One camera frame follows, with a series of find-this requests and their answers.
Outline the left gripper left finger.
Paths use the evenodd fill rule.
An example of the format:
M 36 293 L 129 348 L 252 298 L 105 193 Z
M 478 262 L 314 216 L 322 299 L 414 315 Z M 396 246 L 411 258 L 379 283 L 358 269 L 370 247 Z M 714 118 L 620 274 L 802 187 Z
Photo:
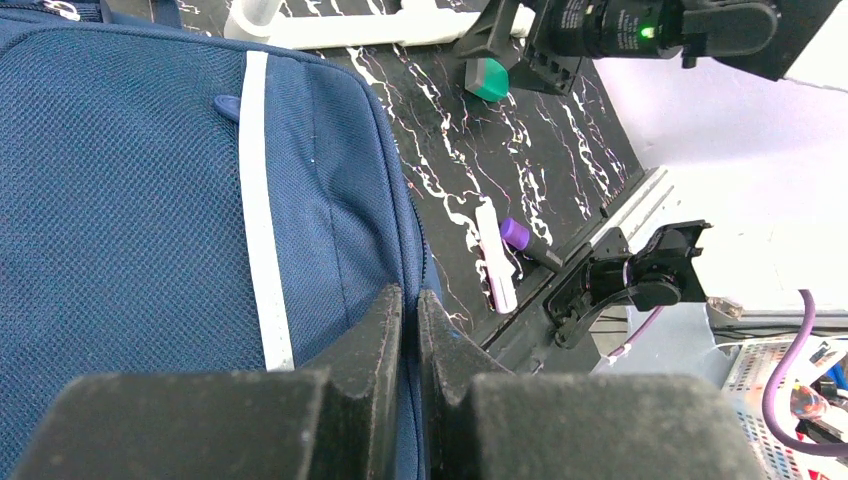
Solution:
M 404 299 L 289 372 L 103 374 L 70 383 L 16 479 L 387 479 Z

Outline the pink highlighter pen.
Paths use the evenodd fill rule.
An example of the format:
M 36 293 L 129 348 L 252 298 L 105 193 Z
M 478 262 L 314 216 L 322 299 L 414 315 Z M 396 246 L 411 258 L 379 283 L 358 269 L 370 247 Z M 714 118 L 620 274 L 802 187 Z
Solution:
M 495 311 L 511 313 L 518 305 L 513 283 L 515 267 L 505 254 L 496 209 L 490 198 L 481 198 L 481 205 L 475 209 L 475 219 Z

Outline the green pencil sharpener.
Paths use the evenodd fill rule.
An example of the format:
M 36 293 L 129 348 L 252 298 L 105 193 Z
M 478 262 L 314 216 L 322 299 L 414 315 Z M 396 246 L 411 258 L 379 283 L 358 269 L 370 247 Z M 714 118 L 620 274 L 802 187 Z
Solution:
M 505 99 L 510 90 L 508 71 L 493 58 L 465 62 L 464 89 L 487 102 Z

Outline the navy blue student backpack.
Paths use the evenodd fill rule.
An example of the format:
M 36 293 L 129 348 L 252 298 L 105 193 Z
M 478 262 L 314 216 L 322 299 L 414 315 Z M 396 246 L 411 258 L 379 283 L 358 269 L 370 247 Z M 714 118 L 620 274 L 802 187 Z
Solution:
M 1 5 L 1 475 L 72 379 L 259 370 L 243 196 L 268 195 L 303 364 L 387 284 L 406 302 L 395 477 L 425 474 L 413 335 L 438 290 L 389 120 L 319 57 L 43 1 Z

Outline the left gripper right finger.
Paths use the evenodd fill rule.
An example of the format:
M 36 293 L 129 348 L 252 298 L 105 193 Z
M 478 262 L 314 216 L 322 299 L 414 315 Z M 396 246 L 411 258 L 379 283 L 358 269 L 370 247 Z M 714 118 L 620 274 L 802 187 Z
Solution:
M 730 404 L 679 375 L 515 374 L 418 299 L 432 479 L 761 479 Z

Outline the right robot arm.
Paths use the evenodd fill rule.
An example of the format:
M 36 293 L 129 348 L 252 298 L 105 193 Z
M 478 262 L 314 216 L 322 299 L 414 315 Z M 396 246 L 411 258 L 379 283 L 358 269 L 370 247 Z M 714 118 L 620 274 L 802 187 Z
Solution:
M 701 58 L 787 80 L 836 1 L 491 1 L 454 46 L 466 87 L 566 95 L 581 64 Z

